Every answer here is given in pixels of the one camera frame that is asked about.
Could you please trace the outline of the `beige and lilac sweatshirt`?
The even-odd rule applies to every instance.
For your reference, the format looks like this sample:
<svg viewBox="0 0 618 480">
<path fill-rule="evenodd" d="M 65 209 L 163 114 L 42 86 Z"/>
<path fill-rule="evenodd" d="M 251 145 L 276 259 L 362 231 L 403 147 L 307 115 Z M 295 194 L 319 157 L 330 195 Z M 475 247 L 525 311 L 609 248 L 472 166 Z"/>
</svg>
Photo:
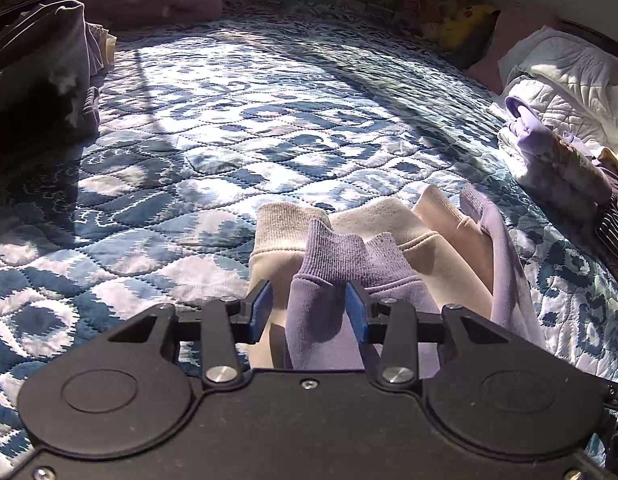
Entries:
<svg viewBox="0 0 618 480">
<path fill-rule="evenodd" d="M 428 185 L 414 207 L 394 197 L 339 214 L 292 203 L 257 211 L 251 283 L 268 281 L 273 307 L 251 366 L 359 370 L 344 306 L 356 282 L 374 299 L 437 313 L 460 304 L 538 347 L 544 335 L 500 210 L 472 186 L 453 206 Z"/>
</svg>

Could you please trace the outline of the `grey folded clothes pile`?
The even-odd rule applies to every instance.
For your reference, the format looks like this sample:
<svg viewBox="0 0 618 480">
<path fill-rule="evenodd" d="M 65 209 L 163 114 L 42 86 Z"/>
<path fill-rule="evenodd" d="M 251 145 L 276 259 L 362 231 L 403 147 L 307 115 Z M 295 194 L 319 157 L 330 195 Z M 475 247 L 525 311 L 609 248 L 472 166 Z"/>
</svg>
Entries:
<svg viewBox="0 0 618 480">
<path fill-rule="evenodd" d="M 77 0 L 39 4 L 0 31 L 0 134 L 92 138 L 97 85 L 114 64 L 117 38 L 85 21 Z"/>
</svg>

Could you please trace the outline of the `folded floral lilac garment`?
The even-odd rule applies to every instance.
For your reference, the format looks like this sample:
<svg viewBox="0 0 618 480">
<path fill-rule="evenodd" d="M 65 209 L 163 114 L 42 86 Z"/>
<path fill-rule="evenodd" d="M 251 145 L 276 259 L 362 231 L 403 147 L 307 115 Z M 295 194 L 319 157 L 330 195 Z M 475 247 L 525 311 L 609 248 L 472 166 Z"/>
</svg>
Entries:
<svg viewBox="0 0 618 480">
<path fill-rule="evenodd" d="M 612 200 L 612 188 L 589 152 L 541 122 L 516 96 L 504 106 L 510 122 L 498 132 L 498 145 L 512 176 L 537 200 L 580 223 L 589 223 Z"/>
</svg>

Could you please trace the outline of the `black white striped folded shirt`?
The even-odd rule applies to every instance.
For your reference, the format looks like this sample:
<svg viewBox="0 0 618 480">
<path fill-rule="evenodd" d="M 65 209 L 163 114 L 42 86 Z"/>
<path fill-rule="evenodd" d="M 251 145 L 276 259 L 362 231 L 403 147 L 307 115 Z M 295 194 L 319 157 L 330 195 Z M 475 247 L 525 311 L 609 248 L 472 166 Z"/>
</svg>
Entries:
<svg viewBox="0 0 618 480">
<path fill-rule="evenodd" d="M 618 205 L 615 198 L 598 206 L 594 232 L 602 244 L 618 259 Z"/>
</svg>

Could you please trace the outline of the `blue white quilted bedspread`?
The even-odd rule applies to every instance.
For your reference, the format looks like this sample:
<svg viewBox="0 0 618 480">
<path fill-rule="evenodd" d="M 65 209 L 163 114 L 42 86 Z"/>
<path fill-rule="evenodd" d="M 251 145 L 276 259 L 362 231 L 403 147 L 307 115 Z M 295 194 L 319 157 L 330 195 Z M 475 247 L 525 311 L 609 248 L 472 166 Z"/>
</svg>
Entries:
<svg viewBox="0 0 618 480">
<path fill-rule="evenodd" d="M 500 117 L 425 44 L 349 18 L 235 13 L 127 32 L 100 134 L 43 156 L 0 127 L 0 476 L 42 365 L 152 304 L 247 287 L 257 208 L 413 205 L 472 185 L 501 211 L 549 350 L 618 382 L 618 284 L 512 178 Z"/>
</svg>

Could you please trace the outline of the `white quilted duvet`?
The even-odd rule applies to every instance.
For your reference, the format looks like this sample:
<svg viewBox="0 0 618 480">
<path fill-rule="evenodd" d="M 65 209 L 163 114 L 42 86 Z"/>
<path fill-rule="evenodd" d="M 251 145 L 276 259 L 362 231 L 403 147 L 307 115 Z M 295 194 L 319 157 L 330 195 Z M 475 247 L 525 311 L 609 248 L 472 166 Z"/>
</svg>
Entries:
<svg viewBox="0 0 618 480">
<path fill-rule="evenodd" d="M 599 154 L 618 153 L 618 58 L 544 26 L 498 62 L 503 96 L 528 104 L 541 122 L 570 132 Z"/>
</svg>

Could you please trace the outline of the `yellow plush toy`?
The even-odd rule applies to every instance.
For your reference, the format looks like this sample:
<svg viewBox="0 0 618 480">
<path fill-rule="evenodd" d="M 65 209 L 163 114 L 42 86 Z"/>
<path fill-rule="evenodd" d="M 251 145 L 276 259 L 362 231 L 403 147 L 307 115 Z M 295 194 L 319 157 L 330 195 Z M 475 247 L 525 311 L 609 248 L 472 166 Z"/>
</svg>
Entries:
<svg viewBox="0 0 618 480">
<path fill-rule="evenodd" d="M 420 14 L 423 36 L 444 51 L 458 50 L 478 27 L 487 23 L 498 10 L 490 4 L 469 4 L 463 0 L 433 0 Z"/>
</svg>

